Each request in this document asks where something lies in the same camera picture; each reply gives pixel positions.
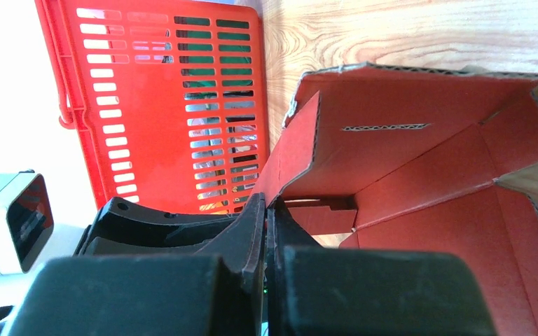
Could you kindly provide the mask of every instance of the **basket slot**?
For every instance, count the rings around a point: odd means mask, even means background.
[[[218,177],[221,177],[224,175],[226,175],[225,169],[218,169],[214,171],[204,171],[203,173],[195,174],[195,180],[197,180],[198,183],[203,183],[207,181],[217,180]]]
[[[197,183],[195,185],[195,189],[197,190],[204,190],[204,189],[209,189],[209,188],[214,188],[214,187],[219,187],[219,186],[224,186],[226,184],[226,179],[225,178],[222,178],[222,179],[213,179],[211,181],[207,181],[207,182],[202,182],[202,183]]]
[[[102,131],[105,134],[123,133],[125,131],[125,126],[123,124],[105,125],[102,126]]]
[[[235,176],[232,178],[232,183],[238,183],[238,182],[252,182],[256,181],[258,179],[258,173],[253,174],[246,174],[241,176]]]
[[[100,110],[99,114],[102,119],[107,119],[107,118],[119,118],[123,115],[123,112],[120,109],[115,108],[112,110]]]
[[[242,163],[242,162],[248,162],[248,161],[257,161],[258,160],[258,154],[256,153],[246,153],[246,154],[240,154],[233,156],[229,159],[229,163]]]
[[[237,133],[241,135],[253,135],[257,134],[256,132],[256,125],[242,125],[238,127],[230,126],[226,128],[227,133]]]
[[[90,64],[127,64],[129,62],[129,55],[121,54],[109,54],[109,53],[98,53],[98,51],[103,50],[91,50],[92,54],[88,54],[88,63]]]
[[[234,203],[234,204],[244,203],[244,202],[246,202],[248,199],[249,199],[248,194],[245,193],[245,192],[242,192],[242,196],[241,196],[241,197],[234,197],[234,199],[233,199],[233,203]]]
[[[223,108],[226,110],[230,109],[252,109],[254,108],[254,101],[253,100],[246,100],[245,97],[240,99],[230,99],[230,101],[227,101],[223,103]]]
[[[179,51],[195,52],[209,52],[213,51],[213,45],[208,43],[178,43]]]
[[[231,32],[231,29],[227,31],[221,31],[217,33],[217,38],[220,40],[232,40],[232,41],[250,41],[250,34],[241,32]]]
[[[257,141],[257,135],[240,135],[240,136],[231,136],[228,138],[228,144],[247,144],[251,141]]]
[[[196,40],[210,40],[212,38],[212,33],[206,30],[176,30],[176,37],[183,39],[196,39]]]
[[[197,78],[205,77],[205,78],[215,79],[215,77],[208,77],[208,76],[215,76],[215,69],[209,69],[209,68],[181,69],[180,74],[182,76],[196,76]]]
[[[126,144],[127,144],[126,136],[106,139],[106,146],[108,147],[125,146]]]
[[[227,193],[228,193],[228,189],[225,189],[225,188],[218,189],[218,190],[209,190],[209,191],[198,194],[197,198],[199,200],[223,199],[226,197]]]
[[[127,42],[122,40],[101,40],[86,38],[83,40],[83,47],[85,49],[95,50],[121,50],[127,48]]]
[[[131,161],[124,161],[124,162],[115,162],[110,165],[110,169],[114,172],[119,172],[121,170],[127,170],[133,168],[133,165]]]
[[[216,167],[221,167],[226,161],[224,159],[208,160],[208,161],[199,161],[193,163],[193,169],[212,169]]]
[[[199,206],[199,211],[218,211],[228,206],[228,201],[209,203]]]
[[[121,185],[119,187],[116,187],[116,193],[118,193],[119,195],[133,193],[136,191],[137,191],[136,184]]]
[[[211,20],[203,17],[174,16],[174,23],[178,25],[210,26]]]
[[[207,103],[207,104],[187,104],[184,107],[186,112],[205,112],[205,111],[215,111],[219,109],[218,103]]]
[[[193,159],[212,158],[212,157],[218,157],[218,156],[223,156],[223,149],[199,150],[197,152],[191,153],[191,157]]]
[[[193,129],[188,131],[188,137],[196,139],[207,139],[212,137],[217,137],[217,134],[221,134],[221,128],[204,128],[204,129]]]
[[[207,149],[208,147],[221,146],[222,143],[223,142],[221,138],[215,138],[215,139],[210,139],[210,140],[198,139],[197,141],[191,141],[191,148],[206,148]]]
[[[139,196],[137,196],[137,195],[127,196],[127,197],[123,197],[123,198],[125,200],[129,201],[129,202],[139,203]]]
[[[220,56],[220,64],[251,64],[252,57],[243,57],[243,56]]]
[[[112,69],[90,69],[92,78],[113,78],[114,71]]]
[[[120,25],[112,24],[95,24],[95,23],[81,23],[79,25],[79,31],[82,34],[93,36],[93,38],[101,38],[102,35],[124,35],[125,28]]]
[[[234,21],[234,20],[215,20],[217,27],[226,27],[226,28],[238,28],[238,29],[250,29],[250,24],[246,21]]]
[[[131,156],[131,152],[128,149],[116,149],[108,152],[108,157],[111,160],[124,159]]]
[[[133,181],[133,180],[135,180],[135,174],[133,174],[133,173],[124,173],[124,174],[114,175],[113,179],[114,179],[114,181],[116,183],[123,183],[123,182]]]
[[[174,58],[171,55],[135,55],[135,63],[138,64],[172,64]]]

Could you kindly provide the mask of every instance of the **cardboard box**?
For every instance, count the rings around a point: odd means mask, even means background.
[[[538,335],[538,74],[342,66],[288,116],[254,193],[353,204],[296,218],[341,247],[454,253],[501,335]]]

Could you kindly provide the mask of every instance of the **black plastic object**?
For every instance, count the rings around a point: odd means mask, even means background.
[[[267,222],[270,336],[496,335],[455,256],[316,248],[280,199]]]
[[[156,247],[167,249],[162,256],[143,256],[138,245],[126,247],[93,235],[124,237],[94,230],[108,210],[99,213],[82,246],[88,247],[86,251],[92,248],[95,255],[98,249],[116,248],[133,249],[138,255],[48,263],[2,335],[259,336],[265,238],[272,336],[496,335],[475,279],[458,258],[442,253],[322,248],[295,222],[281,199],[265,215],[263,196],[254,194],[220,233],[204,235],[213,237],[203,241],[190,240],[195,244]],[[115,222],[110,218],[115,216],[105,218],[106,230],[113,230]],[[218,219],[190,223],[202,230],[201,223]],[[134,218],[120,221],[127,221],[124,226],[143,224]],[[179,223],[145,224],[141,228],[181,228]],[[188,231],[190,224],[184,225]],[[166,239],[158,234],[163,231],[159,227],[120,230],[155,234],[157,242]]]
[[[54,260],[2,335],[254,335],[239,282],[217,256]]]
[[[235,219],[168,213],[114,197],[86,229],[76,255],[191,253],[192,248],[176,247],[202,247]]]
[[[192,254],[49,262],[2,335],[257,335],[265,255],[263,195],[252,195],[242,213],[230,219],[225,230],[198,243]],[[96,220],[92,227],[99,224]],[[100,237],[91,242],[109,244]]]

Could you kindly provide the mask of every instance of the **wooden surface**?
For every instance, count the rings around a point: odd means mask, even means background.
[[[271,148],[279,139],[283,116],[304,71],[370,61],[411,67],[462,69],[472,65],[492,71],[538,72],[538,1],[235,3],[254,7],[263,18]],[[333,245],[337,237],[327,240]]]

